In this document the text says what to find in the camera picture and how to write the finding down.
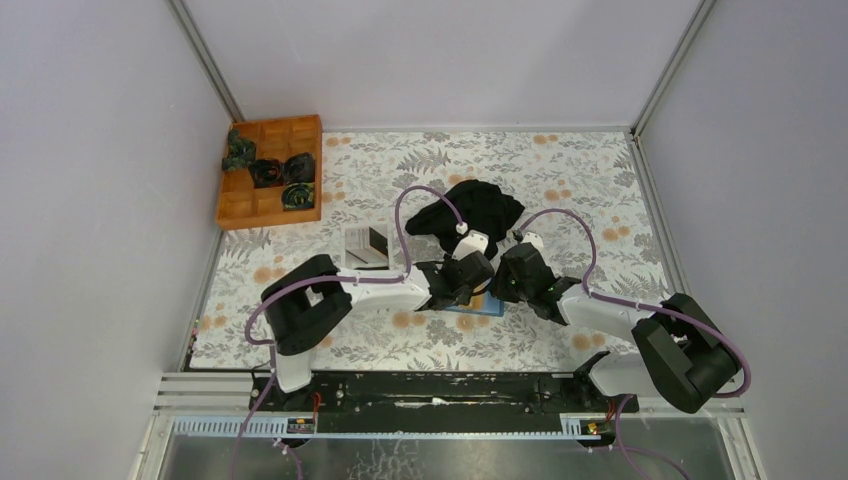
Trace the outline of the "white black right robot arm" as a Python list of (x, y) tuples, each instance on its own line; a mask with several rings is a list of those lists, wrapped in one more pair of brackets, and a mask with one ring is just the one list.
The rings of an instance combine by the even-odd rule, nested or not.
[(534, 313), (563, 326), (600, 332), (629, 342), (630, 353), (603, 353), (578, 369), (575, 402), (597, 412), (613, 396), (661, 397), (694, 414), (743, 368), (693, 298), (676, 293), (660, 306), (594, 291), (581, 280), (559, 277), (530, 243), (511, 247), (500, 258), (492, 294), (525, 303)]

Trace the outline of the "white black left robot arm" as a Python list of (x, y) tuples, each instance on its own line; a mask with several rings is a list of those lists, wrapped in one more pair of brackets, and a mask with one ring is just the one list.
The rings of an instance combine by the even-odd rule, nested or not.
[(258, 313), (269, 324), (276, 380), (272, 398), (288, 411), (310, 397), (312, 350), (350, 313), (394, 309), (440, 311), (467, 303), (494, 276), (484, 254), (418, 262), (409, 272), (357, 271), (316, 255), (261, 294)]

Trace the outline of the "blue leather card holder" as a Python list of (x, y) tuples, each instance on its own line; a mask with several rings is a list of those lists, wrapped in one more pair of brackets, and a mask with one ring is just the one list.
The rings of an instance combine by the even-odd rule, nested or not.
[(484, 308), (482, 310), (470, 310), (467, 308), (467, 305), (473, 298), (472, 297), (467, 304), (448, 307), (447, 311), (491, 317), (502, 317), (504, 315), (505, 303), (502, 300), (496, 299), (489, 292), (478, 296), (483, 296), (485, 300)]

